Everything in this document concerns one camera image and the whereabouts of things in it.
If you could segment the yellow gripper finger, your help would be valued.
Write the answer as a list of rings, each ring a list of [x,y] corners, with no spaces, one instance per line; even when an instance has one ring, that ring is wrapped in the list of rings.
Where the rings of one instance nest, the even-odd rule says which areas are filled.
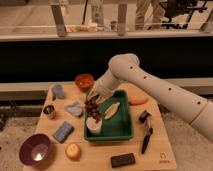
[[[90,100],[91,98],[95,97],[96,95],[97,95],[96,89],[95,89],[95,87],[92,87],[92,89],[87,94],[86,99]]]
[[[103,103],[105,100],[106,100],[106,97],[99,96],[99,97],[96,99],[96,103],[97,103],[97,104],[101,104],[101,103]]]

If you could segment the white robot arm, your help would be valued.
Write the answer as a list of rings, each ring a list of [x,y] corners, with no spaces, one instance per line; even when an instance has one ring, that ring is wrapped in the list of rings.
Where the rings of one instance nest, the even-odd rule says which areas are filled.
[[[142,70],[133,53],[113,56],[87,99],[109,98],[122,82],[145,91],[213,143],[213,102]]]

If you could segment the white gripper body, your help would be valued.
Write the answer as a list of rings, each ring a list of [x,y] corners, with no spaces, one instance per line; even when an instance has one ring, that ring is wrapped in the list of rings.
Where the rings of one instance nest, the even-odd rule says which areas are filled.
[[[107,70],[98,80],[95,81],[95,91],[105,97],[111,97],[117,87],[120,85],[120,81]]]

